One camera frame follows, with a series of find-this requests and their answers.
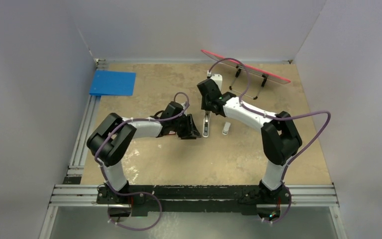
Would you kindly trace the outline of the small white stapler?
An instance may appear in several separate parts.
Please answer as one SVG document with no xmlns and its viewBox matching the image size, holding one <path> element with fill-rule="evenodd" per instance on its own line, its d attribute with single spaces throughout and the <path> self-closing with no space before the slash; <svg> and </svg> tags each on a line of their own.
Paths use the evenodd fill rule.
<svg viewBox="0 0 382 239">
<path fill-rule="evenodd" d="M 222 134 L 223 135 L 228 135 L 229 130 L 230 130 L 231 123 L 230 122 L 225 122 L 224 127 L 222 129 Z"/>
</svg>

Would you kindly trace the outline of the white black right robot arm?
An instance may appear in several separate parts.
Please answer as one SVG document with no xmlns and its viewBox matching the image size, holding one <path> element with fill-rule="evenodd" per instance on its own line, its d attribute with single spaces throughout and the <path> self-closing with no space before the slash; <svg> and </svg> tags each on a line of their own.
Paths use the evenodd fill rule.
<svg viewBox="0 0 382 239">
<path fill-rule="evenodd" d="M 201 108 L 225 118 L 232 118 L 259 131 L 263 151 L 268 163 L 260 181 L 259 195 L 267 203 L 279 196 L 283 187 L 285 167 L 302 146 L 302 139 L 290 116 L 282 111 L 279 114 L 262 112 L 261 109 L 242 101 L 237 95 L 222 93 L 213 79 L 205 79 L 197 84 L 201 94 Z"/>
</svg>

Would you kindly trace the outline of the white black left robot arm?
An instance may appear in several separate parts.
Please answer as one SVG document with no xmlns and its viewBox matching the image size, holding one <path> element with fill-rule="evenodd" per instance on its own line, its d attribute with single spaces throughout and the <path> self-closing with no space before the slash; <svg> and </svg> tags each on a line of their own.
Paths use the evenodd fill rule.
<svg viewBox="0 0 382 239">
<path fill-rule="evenodd" d="M 87 139 L 86 145 L 101 168 L 109 197 L 117 204 L 128 199 L 129 183 L 124 175 L 122 158 L 130 143 L 138 138 L 159 138 L 175 133 L 180 139 L 201 137 L 187 103 L 171 101 L 162 111 L 144 119 L 124 118 L 110 113 Z"/>
</svg>

